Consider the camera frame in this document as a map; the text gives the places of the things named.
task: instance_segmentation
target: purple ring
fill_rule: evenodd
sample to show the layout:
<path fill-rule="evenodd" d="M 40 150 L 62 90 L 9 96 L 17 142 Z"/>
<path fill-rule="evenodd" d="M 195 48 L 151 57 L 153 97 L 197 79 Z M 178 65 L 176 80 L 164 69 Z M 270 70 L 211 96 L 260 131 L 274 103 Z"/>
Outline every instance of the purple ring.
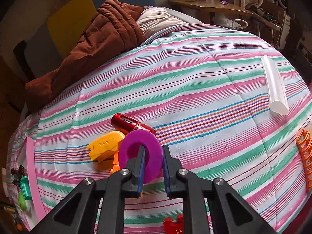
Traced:
<path fill-rule="evenodd" d="M 127 161 L 138 155 L 140 145 L 146 149 L 143 181 L 146 184 L 157 178 L 163 164 L 163 149 L 151 132 L 137 129 L 127 134 L 119 147 L 118 161 L 120 169 L 125 168 Z"/>

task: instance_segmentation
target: silver screw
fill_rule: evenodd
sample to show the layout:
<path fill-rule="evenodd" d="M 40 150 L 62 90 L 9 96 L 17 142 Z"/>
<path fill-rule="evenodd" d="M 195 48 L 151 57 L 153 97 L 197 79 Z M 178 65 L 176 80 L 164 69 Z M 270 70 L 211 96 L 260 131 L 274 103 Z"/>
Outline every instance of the silver screw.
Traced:
<path fill-rule="evenodd" d="M 182 169 L 179 170 L 179 173 L 180 173 L 181 175 L 186 175 L 186 174 L 188 173 L 188 170 L 182 168 Z"/>
<path fill-rule="evenodd" d="M 222 179 L 222 178 L 216 178 L 216 179 L 215 179 L 215 183 L 216 183 L 217 185 L 223 185 L 224 179 Z"/>
<path fill-rule="evenodd" d="M 83 180 L 83 183 L 84 183 L 85 185 L 90 185 L 90 184 L 92 184 L 92 182 L 93 182 L 93 179 L 92 179 L 92 178 L 85 178 L 85 179 Z"/>
<path fill-rule="evenodd" d="M 130 171 L 126 168 L 120 170 L 121 175 L 128 175 Z"/>

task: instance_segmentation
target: brown blanket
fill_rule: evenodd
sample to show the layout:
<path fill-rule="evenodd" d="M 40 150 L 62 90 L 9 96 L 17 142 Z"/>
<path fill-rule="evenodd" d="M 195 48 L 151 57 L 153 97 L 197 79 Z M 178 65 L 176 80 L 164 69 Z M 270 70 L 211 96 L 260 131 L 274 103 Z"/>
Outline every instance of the brown blanket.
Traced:
<path fill-rule="evenodd" d="M 145 37 L 135 23 L 142 11 L 143 7 L 106 0 L 61 66 L 26 84 L 28 109 L 38 111 L 104 62 L 142 44 Z"/>

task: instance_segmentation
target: striped bedsheet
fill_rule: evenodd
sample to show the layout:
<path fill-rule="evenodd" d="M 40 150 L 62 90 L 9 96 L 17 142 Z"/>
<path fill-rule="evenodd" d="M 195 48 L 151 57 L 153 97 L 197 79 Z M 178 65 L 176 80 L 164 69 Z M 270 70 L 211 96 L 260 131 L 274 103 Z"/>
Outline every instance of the striped bedsheet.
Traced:
<path fill-rule="evenodd" d="M 263 55 L 275 61 L 284 80 L 287 116 L 269 110 Z M 174 26 L 155 34 L 28 117 L 10 141 L 8 183 L 25 136 L 36 139 L 46 212 L 83 178 L 108 177 L 112 161 L 91 162 L 86 145 L 113 131 L 110 119 L 118 112 L 154 127 L 184 168 L 227 180 L 279 233 L 307 198 L 295 137 L 311 119 L 311 93 L 264 40 L 211 25 Z M 164 218 L 182 213 L 182 200 L 166 197 L 161 173 L 143 194 L 126 200 L 124 233 L 165 233 Z"/>

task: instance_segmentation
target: red cylinder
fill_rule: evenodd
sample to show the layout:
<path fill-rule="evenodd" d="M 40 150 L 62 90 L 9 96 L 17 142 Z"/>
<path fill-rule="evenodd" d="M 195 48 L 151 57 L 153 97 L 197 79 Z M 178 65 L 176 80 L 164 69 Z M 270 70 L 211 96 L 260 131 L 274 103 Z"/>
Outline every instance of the red cylinder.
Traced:
<path fill-rule="evenodd" d="M 116 130 L 120 131 L 125 135 L 129 134 L 133 130 L 143 129 L 151 132 L 153 135 L 156 136 L 156 131 L 153 128 L 130 117 L 127 117 L 121 113 L 114 114 L 110 123 Z"/>

